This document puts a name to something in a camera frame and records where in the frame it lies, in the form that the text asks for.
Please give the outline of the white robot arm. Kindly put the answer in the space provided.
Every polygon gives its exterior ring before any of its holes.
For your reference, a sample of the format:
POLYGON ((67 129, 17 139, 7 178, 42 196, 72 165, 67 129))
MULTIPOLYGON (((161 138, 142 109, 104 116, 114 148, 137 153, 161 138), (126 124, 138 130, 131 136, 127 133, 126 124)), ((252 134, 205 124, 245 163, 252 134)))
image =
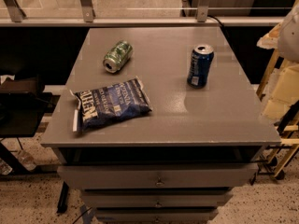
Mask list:
POLYGON ((293 7, 281 23, 278 51, 281 57, 299 63, 299 4, 293 7))

